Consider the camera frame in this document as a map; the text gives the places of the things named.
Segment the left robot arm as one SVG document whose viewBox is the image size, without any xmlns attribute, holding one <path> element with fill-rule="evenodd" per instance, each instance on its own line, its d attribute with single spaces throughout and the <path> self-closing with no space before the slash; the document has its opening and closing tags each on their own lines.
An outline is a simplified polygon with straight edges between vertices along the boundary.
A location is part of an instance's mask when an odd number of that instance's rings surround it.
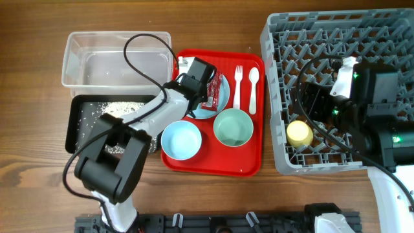
<svg viewBox="0 0 414 233">
<path fill-rule="evenodd" d="M 100 116 L 87 141 L 73 153 L 74 175 L 91 191 L 88 198 L 99 202 L 110 232 L 128 232 L 136 222 L 131 194 L 152 138 L 207 101 L 208 84 L 216 74 L 214 65 L 194 58 L 186 72 L 161 85 L 159 95 L 137 111 Z"/>
</svg>

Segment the rice and food scraps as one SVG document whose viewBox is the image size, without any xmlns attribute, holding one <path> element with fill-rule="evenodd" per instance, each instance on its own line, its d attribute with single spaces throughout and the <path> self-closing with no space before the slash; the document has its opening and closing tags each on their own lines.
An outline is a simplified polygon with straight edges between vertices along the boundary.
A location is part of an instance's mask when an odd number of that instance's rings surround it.
<svg viewBox="0 0 414 233">
<path fill-rule="evenodd" d="M 121 117 L 138 110 L 143 105 L 143 102 L 86 102 L 82 104 L 77 123 L 75 150 L 87 141 L 96 120 L 104 113 Z"/>
</svg>

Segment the red ketchup packet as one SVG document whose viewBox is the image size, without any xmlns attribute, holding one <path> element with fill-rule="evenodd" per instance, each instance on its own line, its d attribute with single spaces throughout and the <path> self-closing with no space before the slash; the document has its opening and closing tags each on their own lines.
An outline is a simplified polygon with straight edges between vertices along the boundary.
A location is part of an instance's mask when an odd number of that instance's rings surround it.
<svg viewBox="0 0 414 233">
<path fill-rule="evenodd" d="M 208 84 L 207 101 L 201 104 L 201 108 L 209 111 L 217 111 L 219 105 L 220 86 L 223 73 L 218 71 L 213 80 Z"/>
</svg>

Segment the yellow plastic cup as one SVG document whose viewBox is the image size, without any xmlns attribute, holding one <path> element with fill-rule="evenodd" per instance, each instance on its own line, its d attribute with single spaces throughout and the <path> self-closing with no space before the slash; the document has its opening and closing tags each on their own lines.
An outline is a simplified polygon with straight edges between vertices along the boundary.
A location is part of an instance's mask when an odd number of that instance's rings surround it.
<svg viewBox="0 0 414 233">
<path fill-rule="evenodd" d="M 295 148 L 309 146 L 313 141 L 313 131 L 306 123 L 295 120 L 287 126 L 287 140 Z"/>
</svg>

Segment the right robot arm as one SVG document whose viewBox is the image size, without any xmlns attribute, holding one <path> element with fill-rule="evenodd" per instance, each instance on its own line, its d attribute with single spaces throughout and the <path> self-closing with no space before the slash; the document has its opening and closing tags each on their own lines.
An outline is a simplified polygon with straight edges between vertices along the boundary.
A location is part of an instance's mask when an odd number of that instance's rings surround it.
<svg viewBox="0 0 414 233">
<path fill-rule="evenodd" d="M 397 118 L 398 72 L 391 65 L 342 66 L 331 88 L 296 81 L 301 114 L 325 138 L 367 166 L 382 232 L 413 231 L 413 123 Z"/>
</svg>

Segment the light blue bowl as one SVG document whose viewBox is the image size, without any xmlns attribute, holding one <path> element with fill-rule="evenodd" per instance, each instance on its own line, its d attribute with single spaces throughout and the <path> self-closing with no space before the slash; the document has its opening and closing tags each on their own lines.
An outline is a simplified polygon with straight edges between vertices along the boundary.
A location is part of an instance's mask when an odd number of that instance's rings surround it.
<svg viewBox="0 0 414 233">
<path fill-rule="evenodd" d="M 201 148 L 202 135 L 198 127 L 180 120 L 170 124 L 162 133 L 161 146 L 164 153 L 176 161 L 194 157 Z"/>
</svg>

